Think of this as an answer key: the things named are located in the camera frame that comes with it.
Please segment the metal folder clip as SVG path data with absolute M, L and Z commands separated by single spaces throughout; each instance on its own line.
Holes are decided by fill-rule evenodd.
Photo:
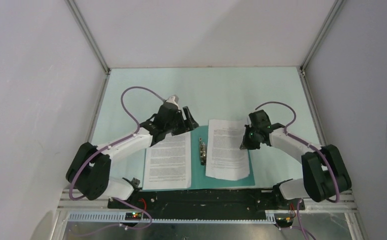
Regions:
M 201 137 L 199 138 L 199 159 L 202 166 L 207 164 L 207 145 Z

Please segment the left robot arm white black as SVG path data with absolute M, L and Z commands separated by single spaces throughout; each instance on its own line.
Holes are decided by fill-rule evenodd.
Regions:
M 137 125 L 134 133 L 102 145 L 83 143 L 77 150 L 65 178 L 90 201 L 99 197 L 120 199 L 127 208 L 139 204 L 140 195 L 127 179 L 111 177 L 111 168 L 119 161 L 156 145 L 167 135 L 177 136 L 199 127 L 187 106 L 164 102 L 157 113 Z

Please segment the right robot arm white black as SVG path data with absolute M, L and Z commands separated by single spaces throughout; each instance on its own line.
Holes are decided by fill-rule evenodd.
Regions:
M 312 199 L 319 203 L 340 201 L 341 193 L 352 187 L 340 150 L 333 144 L 310 143 L 288 132 L 281 123 L 271 123 L 264 110 L 248 115 L 250 123 L 240 144 L 242 150 L 258 150 L 266 145 L 278 149 L 301 164 L 302 178 L 280 182 L 273 187 L 272 202 L 287 208 L 294 199 Z

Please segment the printed paper sheet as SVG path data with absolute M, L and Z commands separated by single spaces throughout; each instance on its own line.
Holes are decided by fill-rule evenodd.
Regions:
M 207 177 L 238 181 L 250 175 L 250 159 L 246 149 L 241 149 L 247 119 L 208 122 L 208 139 L 205 175 Z
M 184 190 L 191 187 L 191 133 L 168 134 L 145 151 L 142 189 Z

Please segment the teal file folder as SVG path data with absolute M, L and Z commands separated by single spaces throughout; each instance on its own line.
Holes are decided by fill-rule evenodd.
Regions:
M 184 190 L 244 188 L 255 185 L 254 173 L 250 166 L 248 177 L 237 180 L 222 180 L 206 176 L 206 166 L 201 165 L 199 138 L 208 142 L 208 126 L 203 125 L 190 132 L 191 136 L 191 187 Z

